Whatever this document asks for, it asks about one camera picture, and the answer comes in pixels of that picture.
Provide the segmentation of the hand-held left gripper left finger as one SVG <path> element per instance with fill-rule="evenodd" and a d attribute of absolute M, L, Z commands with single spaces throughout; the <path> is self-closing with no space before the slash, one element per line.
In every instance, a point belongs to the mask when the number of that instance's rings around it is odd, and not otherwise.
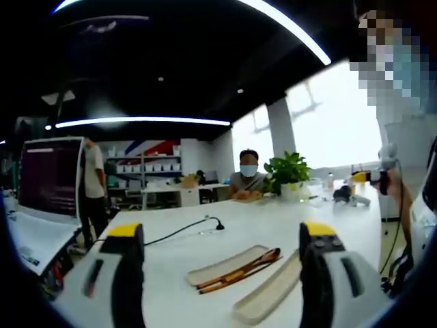
<path fill-rule="evenodd" d="M 66 275 L 55 308 L 73 327 L 145 327 L 144 262 L 143 226 L 114 227 Z"/>

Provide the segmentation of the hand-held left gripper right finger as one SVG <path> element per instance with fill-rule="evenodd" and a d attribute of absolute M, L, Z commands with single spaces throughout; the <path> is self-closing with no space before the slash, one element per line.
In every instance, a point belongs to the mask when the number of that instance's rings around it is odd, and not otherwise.
<path fill-rule="evenodd" d="M 390 303 L 377 270 L 323 223 L 300 224 L 299 259 L 301 327 L 372 327 Z"/>

